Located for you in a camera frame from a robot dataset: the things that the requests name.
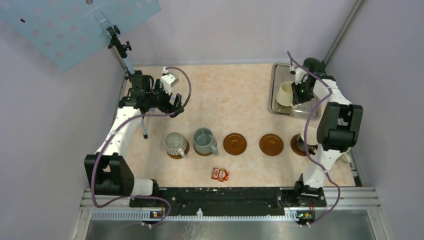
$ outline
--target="light blue perforated board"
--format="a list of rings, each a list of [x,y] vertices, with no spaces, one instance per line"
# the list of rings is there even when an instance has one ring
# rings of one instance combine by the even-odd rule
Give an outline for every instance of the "light blue perforated board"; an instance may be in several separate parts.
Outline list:
[[[0,17],[62,71],[108,45],[107,27],[122,35],[160,10],[157,0],[0,0]]]

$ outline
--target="metal tray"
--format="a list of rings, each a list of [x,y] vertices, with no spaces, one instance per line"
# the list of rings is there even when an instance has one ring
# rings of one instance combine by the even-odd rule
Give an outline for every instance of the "metal tray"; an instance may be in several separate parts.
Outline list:
[[[276,101],[276,95],[281,83],[295,81],[295,76],[290,74],[290,65],[285,63],[275,63],[272,65],[271,84],[269,88],[268,109],[274,114],[284,114],[295,118],[307,119],[311,109],[317,104],[318,98],[314,97],[311,101],[299,104],[296,109],[282,106]],[[319,119],[321,110],[313,114],[312,120]]]

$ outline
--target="gray wall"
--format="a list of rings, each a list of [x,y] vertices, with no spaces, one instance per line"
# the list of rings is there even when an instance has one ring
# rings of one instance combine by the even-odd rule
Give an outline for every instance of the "gray wall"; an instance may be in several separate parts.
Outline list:
[[[105,48],[61,73],[0,18],[0,239],[70,237],[122,76]]]
[[[159,0],[122,36],[139,64],[287,62],[324,58],[355,0]]]
[[[355,147],[397,239],[424,239],[424,1],[367,1],[328,70],[364,108]]]

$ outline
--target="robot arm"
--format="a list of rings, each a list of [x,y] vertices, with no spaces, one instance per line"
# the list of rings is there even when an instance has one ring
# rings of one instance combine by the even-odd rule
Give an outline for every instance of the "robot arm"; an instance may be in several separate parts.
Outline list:
[[[325,110],[316,136],[319,144],[315,156],[311,156],[329,171],[335,161],[349,147],[356,144],[363,108],[360,105],[352,104],[343,96],[335,79],[325,74],[323,63],[315,58],[307,58],[304,65],[311,72],[320,76],[332,90],[332,94],[322,103]],[[295,74],[295,82],[292,84],[293,103],[304,103],[314,96],[323,99],[330,93],[323,83],[309,76],[301,68],[297,68]],[[321,196],[325,178],[325,171],[320,166],[311,163],[296,183],[297,186],[300,186],[299,194],[313,199]]]
[[[103,144],[97,149],[95,154],[89,154],[85,157],[84,166],[91,184],[92,174],[96,158],[107,143],[110,135],[114,138],[107,146],[105,152],[100,156],[99,165],[95,176],[95,193],[98,195],[110,196],[149,196],[154,192],[157,183],[152,179],[135,178],[125,159],[133,139],[139,120],[132,120],[125,124],[119,131],[118,127],[126,120],[139,116],[149,111],[151,108],[158,108],[164,113],[174,113],[170,115],[174,118],[184,111],[181,106],[181,95],[177,94],[173,103],[170,103],[172,87],[178,83],[178,77],[169,73],[165,68],[162,76],[153,83],[153,78],[149,75],[143,75],[139,70],[134,74],[129,74],[128,79],[131,82],[131,96],[124,96],[119,101],[113,126],[110,128]]]

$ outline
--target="marble-patterned tabletop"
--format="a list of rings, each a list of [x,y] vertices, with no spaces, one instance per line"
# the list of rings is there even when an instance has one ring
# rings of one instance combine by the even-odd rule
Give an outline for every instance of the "marble-patterned tabletop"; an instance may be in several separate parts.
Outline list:
[[[306,157],[296,155],[290,140],[304,127],[306,120],[273,114],[268,110],[272,64],[184,65],[190,77],[191,99],[184,113],[175,118],[145,118],[148,139],[141,126],[130,143],[126,161],[135,177],[155,179],[161,187],[291,187],[309,164]],[[162,67],[138,67],[155,79]],[[180,93],[184,102],[188,84],[178,73],[179,83],[174,95]],[[317,127],[318,120],[311,121]],[[209,128],[217,139],[219,155],[200,156],[193,150],[193,135],[199,128]],[[186,158],[172,159],[165,150],[168,133],[183,134],[190,144]],[[246,151],[237,156],[223,147],[230,133],[242,134],[247,140]],[[284,142],[277,156],[262,153],[259,141],[265,134],[276,134]],[[213,168],[229,171],[227,181],[211,179]],[[329,172],[341,186],[355,186],[349,164],[336,162]],[[332,186],[328,180],[325,186]]]

